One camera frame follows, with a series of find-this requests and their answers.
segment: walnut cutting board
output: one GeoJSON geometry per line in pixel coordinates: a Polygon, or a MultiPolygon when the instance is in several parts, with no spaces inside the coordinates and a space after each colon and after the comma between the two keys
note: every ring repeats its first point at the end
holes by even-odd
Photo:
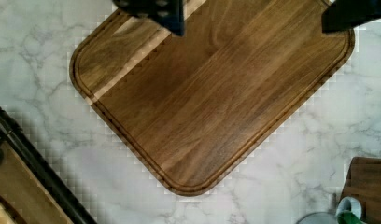
{"type": "Polygon", "coordinates": [[[76,89],[171,191],[228,172],[349,57],[321,0],[190,0],[185,37],[114,12],[75,51],[76,89]]]}

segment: wooden tray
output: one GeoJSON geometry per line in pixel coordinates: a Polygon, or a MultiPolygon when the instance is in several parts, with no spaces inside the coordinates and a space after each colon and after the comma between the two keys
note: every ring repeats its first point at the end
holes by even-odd
{"type": "Polygon", "coordinates": [[[360,201],[362,221],[381,224],[381,159],[353,158],[342,191],[346,196],[360,201]]]}
{"type": "Polygon", "coordinates": [[[190,0],[182,38],[116,11],[78,46],[70,76],[167,188],[199,195],[349,57],[352,31],[321,33],[326,7],[320,0],[190,0]]]}

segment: black metal frame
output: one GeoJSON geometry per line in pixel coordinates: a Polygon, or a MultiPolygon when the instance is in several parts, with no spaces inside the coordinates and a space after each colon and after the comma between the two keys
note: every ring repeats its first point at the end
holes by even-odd
{"type": "MultiPolygon", "coordinates": [[[[74,224],[97,224],[64,182],[22,133],[19,124],[0,107],[0,145],[7,141],[74,224]]],[[[3,153],[0,149],[0,164],[3,153]]]]}

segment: cutting board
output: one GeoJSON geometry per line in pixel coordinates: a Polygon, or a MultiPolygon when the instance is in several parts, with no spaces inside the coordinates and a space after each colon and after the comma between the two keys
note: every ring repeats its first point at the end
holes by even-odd
{"type": "Polygon", "coordinates": [[[325,8],[190,0],[184,37],[115,11],[78,46],[70,77],[164,186],[199,195],[348,59],[353,31],[321,33],[325,8]]]}
{"type": "Polygon", "coordinates": [[[351,196],[362,205],[361,220],[381,224],[381,159],[355,157],[350,164],[342,198],[351,196]]]}

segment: marble countertop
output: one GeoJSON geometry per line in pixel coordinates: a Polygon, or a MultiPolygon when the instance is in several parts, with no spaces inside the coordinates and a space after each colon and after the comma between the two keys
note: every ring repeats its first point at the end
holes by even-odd
{"type": "Polygon", "coordinates": [[[330,209],[354,156],[381,158],[381,20],[350,60],[218,186],[165,189],[75,91],[76,46],[109,0],[0,0],[0,106],[103,223],[296,223],[330,209]]]}

